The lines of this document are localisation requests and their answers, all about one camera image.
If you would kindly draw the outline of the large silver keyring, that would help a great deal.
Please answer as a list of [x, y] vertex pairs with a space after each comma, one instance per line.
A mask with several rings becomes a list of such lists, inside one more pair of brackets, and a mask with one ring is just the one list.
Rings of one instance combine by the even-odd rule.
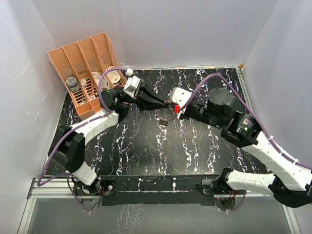
[[160, 120], [170, 122], [176, 119], [176, 113], [170, 108], [158, 109], [156, 110], [156, 117]]

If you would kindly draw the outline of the orange file organizer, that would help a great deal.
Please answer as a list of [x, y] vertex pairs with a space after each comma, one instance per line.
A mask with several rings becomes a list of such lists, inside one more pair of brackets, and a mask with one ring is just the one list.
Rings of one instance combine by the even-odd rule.
[[[109, 67], [119, 67], [111, 40], [106, 33], [71, 43], [48, 52], [49, 58], [64, 83], [80, 119], [85, 120], [101, 110], [98, 86], [92, 72], [101, 75]], [[71, 92], [66, 79], [75, 77], [80, 89]]]

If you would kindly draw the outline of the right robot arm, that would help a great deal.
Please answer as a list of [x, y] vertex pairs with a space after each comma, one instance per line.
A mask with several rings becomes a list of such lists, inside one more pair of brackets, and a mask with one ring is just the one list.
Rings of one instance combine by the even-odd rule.
[[195, 119], [221, 129], [220, 136], [227, 142], [253, 155], [266, 165], [270, 174], [242, 173], [225, 168], [220, 176], [209, 184], [201, 184], [204, 190], [229, 193], [248, 190], [273, 196], [278, 202], [298, 208], [312, 201], [312, 171], [285, 159], [279, 148], [266, 138], [256, 120], [237, 111], [238, 98], [224, 88], [214, 88], [203, 104], [194, 101], [192, 93], [174, 88], [170, 97], [176, 104], [175, 112], [181, 118]]

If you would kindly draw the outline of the grey round tin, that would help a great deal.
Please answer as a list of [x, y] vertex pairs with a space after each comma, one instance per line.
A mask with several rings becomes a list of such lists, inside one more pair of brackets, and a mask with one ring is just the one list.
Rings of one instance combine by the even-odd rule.
[[77, 92], [80, 89], [80, 84], [75, 77], [67, 78], [66, 85], [71, 90], [71, 92]]

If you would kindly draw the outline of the black base bar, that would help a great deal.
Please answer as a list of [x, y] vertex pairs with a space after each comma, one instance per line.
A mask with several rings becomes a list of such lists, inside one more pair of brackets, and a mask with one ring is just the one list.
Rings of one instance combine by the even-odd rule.
[[214, 194], [197, 185], [215, 175], [117, 175], [102, 176], [103, 206], [126, 204], [199, 204], [213, 206]]

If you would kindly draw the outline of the small grey labelled box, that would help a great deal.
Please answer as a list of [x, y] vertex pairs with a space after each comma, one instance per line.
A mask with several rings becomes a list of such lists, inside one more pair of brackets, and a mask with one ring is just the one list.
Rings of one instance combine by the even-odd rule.
[[107, 80], [107, 79], [103, 79], [102, 80], [102, 83], [101, 83], [101, 90], [102, 91], [106, 91], [106, 90], [108, 90], [108, 89], [110, 89], [111, 87], [110, 87], [110, 83], [109, 83], [109, 81]]

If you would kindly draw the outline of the small white box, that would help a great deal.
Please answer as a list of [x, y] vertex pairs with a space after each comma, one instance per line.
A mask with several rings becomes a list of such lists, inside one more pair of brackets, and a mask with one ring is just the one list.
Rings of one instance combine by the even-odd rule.
[[92, 77], [93, 77], [96, 85], [98, 86], [99, 80], [101, 78], [101, 73], [99, 73], [99, 72], [92, 72]]

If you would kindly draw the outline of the round wooden label disc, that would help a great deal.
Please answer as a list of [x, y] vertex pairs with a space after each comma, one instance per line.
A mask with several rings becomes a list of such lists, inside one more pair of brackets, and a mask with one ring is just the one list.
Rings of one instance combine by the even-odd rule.
[[107, 76], [107, 79], [112, 83], [113, 86], [120, 86], [121, 85], [120, 74], [117, 70], [108, 72], [106, 76]]

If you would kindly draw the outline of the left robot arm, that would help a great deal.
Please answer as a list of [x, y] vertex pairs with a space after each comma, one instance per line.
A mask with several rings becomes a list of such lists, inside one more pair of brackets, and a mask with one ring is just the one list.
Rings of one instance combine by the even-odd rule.
[[85, 146], [106, 129], [118, 125], [128, 114], [130, 104], [142, 111], [169, 108], [171, 101], [158, 97], [145, 82], [116, 87], [99, 94], [103, 108], [82, 122], [57, 128], [45, 166], [51, 161], [77, 179], [91, 195], [100, 191], [99, 176], [85, 161]]

